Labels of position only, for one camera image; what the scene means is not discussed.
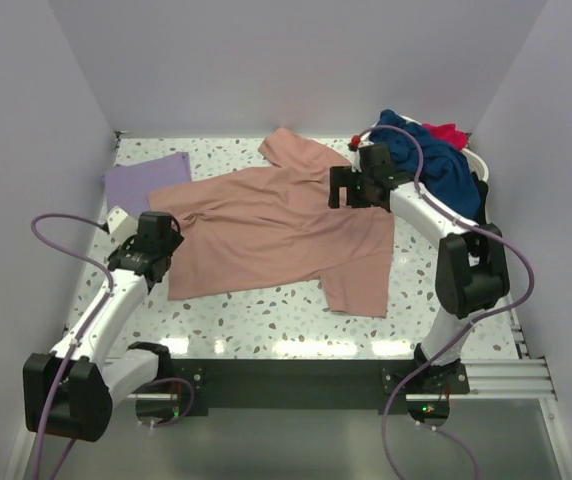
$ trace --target floor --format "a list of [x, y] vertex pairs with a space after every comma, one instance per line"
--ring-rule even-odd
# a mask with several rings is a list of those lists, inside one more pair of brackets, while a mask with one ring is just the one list
[[[317, 139], [348, 156], [346, 139]], [[250, 166], [267, 165], [257, 152], [261, 138], [122, 139], [116, 163], [132, 165], [174, 152], [188, 152], [193, 180]], [[100, 213], [103, 221], [105, 206]], [[105, 261], [115, 248], [98, 231], [90, 256]], [[410, 358], [428, 333], [438, 302], [433, 291], [437, 252], [402, 219], [396, 220], [394, 260], [386, 319], [328, 311], [318, 281], [231, 292], [187, 301], [166, 299], [156, 286], [128, 320], [109, 357], [134, 341], [165, 344], [174, 357], [188, 358]], [[103, 278], [84, 268], [67, 325], [73, 325], [99, 290]], [[482, 322], [463, 349], [464, 359], [516, 359], [506, 313]]]

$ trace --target brown cloth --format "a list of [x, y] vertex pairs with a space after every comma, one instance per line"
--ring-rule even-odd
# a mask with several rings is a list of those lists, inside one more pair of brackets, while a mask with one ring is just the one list
[[350, 163], [285, 128], [251, 167], [150, 195], [185, 238], [170, 268], [170, 300], [320, 279], [328, 306], [385, 317], [394, 217], [381, 208], [328, 208], [328, 168]]

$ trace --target blue towel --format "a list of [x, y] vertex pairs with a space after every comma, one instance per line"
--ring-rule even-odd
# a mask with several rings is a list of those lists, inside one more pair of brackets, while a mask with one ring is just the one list
[[[463, 153], [450, 143], [434, 138], [418, 123], [409, 123], [392, 110], [382, 111], [377, 125], [393, 125], [414, 136], [424, 151], [420, 179], [428, 191], [463, 217], [474, 219], [481, 205], [477, 186]], [[392, 130], [375, 130], [372, 142], [385, 142], [399, 171], [417, 171], [419, 156], [411, 141]]]

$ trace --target purple cable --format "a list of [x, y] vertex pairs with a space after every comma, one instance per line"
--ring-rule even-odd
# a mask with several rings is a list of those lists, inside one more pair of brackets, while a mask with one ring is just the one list
[[[76, 253], [73, 250], [62, 247], [60, 245], [57, 245], [56, 243], [54, 243], [51, 240], [48, 240], [46, 237], [44, 237], [39, 232], [39, 230], [37, 229], [37, 224], [41, 220], [44, 220], [46, 218], [67, 218], [67, 219], [71, 219], [71, 220], [77, 220], [79, 222], [83, 222], [83, 223], [87, 223], [89, 225], [93, 225], [93, 226], [100, 228], [100, 229], [102, 228], [102, 225], [100, 225], [99, 223], [96, 223], [92, 220], [88, 220], [88, 219], [83, 218], [83, 217], [78, 217], [77, 215], [68, 215], [66, 213], [45, 213], [44, 215], [40, 215], [38, 217], [35, 217], [33, 219], [33, 221], [31, 222], [31, 230], [32, 230], [33, 234], [35, 234], [35, 236], [40, 241], [42, 241], [43, 243], [45, 243], [49, 247], [51, 247], [51, 248], [53, 248], [59, 252], [65, 253], [66, 255], [77, 258], [77, 259], [82, 260], [84, 262], [90, 263], [94, 267], [97, 267], [99, 270], [101, 270], [104, 275], [106, 275], [106, 279], [108, 280], [108, 290], [104, 293], [104, 295], [99, 300], [99, 302], [97, 303], [95, 308], [93, 308], [93, 310], [88, 315], [88, 318], [84, 321], [84, 323], [81, 325], [81, 327], [77, 331], [77, 334], [75, 335], [75, 340], [79, 341], [83, 337], [86, 330], [88, 330], [88, 327], [91, 325], [91, 323], [93, 323], [93, 320], [95, 320], [95, 317], [97, 316], [97, 314], [101, 311], [101, 309], [104, 307], [104, 305], [106, 304], [106, 302], [110, 298], [110, 295], [113, 292], [115, 281], [113, 279], [113, 275], [110, 273], [110, 270], [108, 270], [101, 263], [93, 260], [92, 258], [90, 258], [86, 255]], [[43, 454], [43, 450], [44, 450], [44, 437], [46, 435], [46, 423], [48, 421], [48, 415], [50, 413], [50, 409], [53, 406], [53, 401], [55, 398], [55, 393], [57, 392], [57, 387], [59, 386], [59, 384], [62, 380], [62, 377], [64, 376], [64, 372], [66, 371], [66, 366], [70, 362], [70, 359], [73, 356], [73, 352], [75, 351], [75, 348], [77, 348], [77, 346], [75, 344], [71, 345], [70, 348], [68, 349], [68, 351], [66, 352], [66, 354], [64, 355], [64, 358], [62, 359], [62, 363], [60, 364], [59, 369], [57, 370], [57, 373], [55, 374], [55, 378], [53, 379], [53, 383], [51, 384], [50, 390], [48, 391], [48, 395], [46, 396], [46, 402], [44, 403], [44, 408], [42, 410], [42, 416], [39, 420], [39, 427], [37, 428], [37, 438], [35, 440], [36, 441], [36, 453], [35, 453], [35, 457], [33, 459], [33, 480], [39, 480], [39, 474], [40, 474], [40, 469], [41, 469], [41, 460], [42, 460], [42, 454]], [[186, 406], [186, 408], [184, 409], [184, 411], [182, 412], [181, 415], [179, 415], [177, 418], [173, 418], [172, 420], [170, 420], [166, 423], [157, 424], [157, 425], [155, 425], [156, 427], [173, 425], [174, 423], [176, 423], [180, 419], [184, 418], [186, 415], [188, 415], [188, 413], [190, 412], [190, 409], [193, 407], [193, 403], [195, 402], [195, 390], [194, 390], [193, 386], [190, 384], [190, 382], [184, 380], [183, 378], [164, 378], [161, 380], [155, 380], [155, 381], [149, 383], [148, 385], [153, 386], [153, 385], [160, 385], [160, 384], [164, 384], [164, 383], [181, 383], [183, 385], [186, 385], [188, 387], [188, 391], [190, 392], [190, 400], [188, 401], [188, 405]], [[71, 439], [68, 442], [68, 444], [66, 445], [66, 448], [64, 449], [64, 451], [62, 452], [62, 455], [60, 456], [59, 460], [57, 461], [57, 465], [55, 465], [55, 468], [53, 469], [53, 472], [51, 473], [51, 475], [49, 477], [50, 480], [53, 480], [57, 476], [57, 474], [59, 473], [59, 470], [62, 468], [62, 465], [64, 464], [66, 457], [68, 457], [68, 454], [72, 450], [73, 445], [75, 445], [75, 439]]]
[[[535, 288], [535, 273], [533, 272], [533, 267], [531, 266], [530, 262], [526, 259], [524, 254], [519, 249], [517, 249], [517, 247], [515, 247], [510, 242], [505, 240], [503, 237], [500, 237], [499, 235], [495, 235], [494, 233], [488, 232], [488, 231], [483, 230], [479, 227], [476, 227], [473, 225], [468, 225], [465, 222], [462, 222], [461, 220], [459, 220], [458, 217], [452, 215], [450, 212], [448, 212], [447, 210], [442, 208], [439, 204], [437, 204], [435, 201], [433, 201], [432, 198], [430, 198], [426, 194], [422, 193], [422, 189], [419, 185], [419, 177], [420, 177], [422, 169], [424, 167], [424, 152], [422, 150], [421, 145], [417, 141], [417, 139], [415, 137], [413, 137], [410, 133], [408, 133], [407, 131], [405, 131], [401, 128], [394, 127], [392, 125], [376, 125], [374, 127], [367, 128], [366, 130], [364, 130], [362, 133], [359, 134], [359, 137], [363, 137], [364, 135], [366, 135], [369, 132], [372, 132], [373, 130], [383, 130], [383, 129], [394, 130], [395, 132], [398, 132], [398, 133], [401, 133], [402, 135], [405, 135], [413, 143], [413, 145], [417, 149], [417, 154], [419, 156], [419, 163], [418, 163], [417, 171], [415, 172], [415, 177], [414, 177], [413, 181], [415, 184], [415, 190], [419, 194], [420, 198], [422, 200], [424, 200], [426, 203], [428, 203], [428, 205], [430, 205], [435, 211], [437, 211], [439, 214], [441, 214], [444, 218], [446, 218], [447, 220], [449, 220], [449, 221], [453, 222], [454, 224], [460, 226], [461, 228], [464, 228], [466, 230], [471, 230], [475, 233], [478, 233], [479, 235], [484, 235], [485, 237], [504, 245], [506, 248], [511, 250], [521, 260], [521, 262], [524, 264], [524, 267], [526, 268], [526, 272], [528, 274], [528, 288], [526, 289], [526, 292], [519, 299], [517, 299], [513, 303], [510, 303], [510, 304], [505, 305], [503, 307], [499, 307], [499, 308], [496, 308], [494, 310], [488, 310], [486, 312], [483, 312], [483, 313], [479, 314], [478, 316], [476, 316], [474, 319], [472, 319], [470, 321], [470, 323], [467, 324], [464, 328], [462, 328], [459, 331], [459, 333], [457, 335], [455, 335], [453, 337], [453, 339], [448, 344], [446, 344], [440, 351], [438, 351], [433, 357], [429, 358], [425, 363], [423, 363], [420, 367], [418, 367], [417, 369], [415, 369], [414, 371], [409, 373], [401, 382], [399, 382], [397, 384], [397, 386], [395, 387], [395, 389], [393, 390], [393, 393], [388, 398], [388, 402], [386, 402], [386, 407], [384, 408], [384, 413], [382, 416], [382, 429], [381, 429], [382, 444], [384, 447], [384, 453], [386, 454], [386, 458], [388, 459], [388, 463], [390, 464], [392, 469], [395, 471], [395, 474], [397, 474], [397, 476], [400, 478], [400, 480], [406, 480], [406, 477], [402, 474], [399, 466], [395, 462], [395, 459], [393, 458], [393, 455], [392, 455], [390, 448], [388, 446], [388, 432], [387, 432], [388, 414], [389, 414], [390, 409], [393, 405], [395, 397], [399, 394], [399, 392], [402, 390], [402, 388], [404, 388], [404, 386], [409, 381], [411, 381], [417, 375], [419, 375], [424, 370], [426, 370], [428, 367], [430, 367], [433, 364], [433, 362], [435, 362], [439, 357], [441, 357], [451, 347], [453, 347], [453, 345], [455, 345], [459, 340], [461, 340], [473, 328], [473, 326], [475, 324], [481, 322], [482, 320], [484, 320], [484, 319], [486, 319], [492, 315], [496, 315], [498, 313], [506, 312], [506, 311], [511, 310], [515, 307], [518, 307], [519, 305], [524, 303], [528, 299], [528, 297], [531, 296], [531, 294], [533, 293], [533, 289]], [[428, 426], [425, 424], [420, 424], [420, 425], [422, 425], [423, 427], [425, 427], [427, 429], [432, 430], [431, 426]], [[475, 471], [475, 480], [480, 480], [481, 479], [481, 467], [479, 465], [479, 462], [477, 461], [477, 458], [475, 458], [475, 455], [471, 451], [471, 449], [462, 440], [460, 440], [459, 438], [457, 438], [453, 434], [451, 434], [451, 433], [449, 433], [449, 432], [447, 432], [441, 428], [438, 428], [435, 431], [444, 435], [445, 437], [450, 438], [451, 440], [453, 440], [454, 442], [459, 444], [466, 451], [466, 453], [470, 457], [471, 461], [473, 462], [473, 469]]]

